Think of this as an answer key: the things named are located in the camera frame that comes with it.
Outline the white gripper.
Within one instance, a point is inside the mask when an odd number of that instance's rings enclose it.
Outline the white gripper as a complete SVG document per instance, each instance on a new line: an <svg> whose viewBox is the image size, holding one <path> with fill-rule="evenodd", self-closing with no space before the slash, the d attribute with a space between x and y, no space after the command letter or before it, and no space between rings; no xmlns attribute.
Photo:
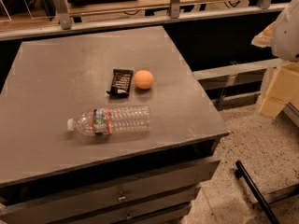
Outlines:
<svg viewBox="0 0 299 224"><path fill-rule="evenodd" d="M268 48L274 56L285 61L299 61L299 0L291 2L269 24L253 37L251 44ZM263 76L261 94L257 101L257 113L274 119L299 93L299 63L282 63L268 68Z"/></svg>

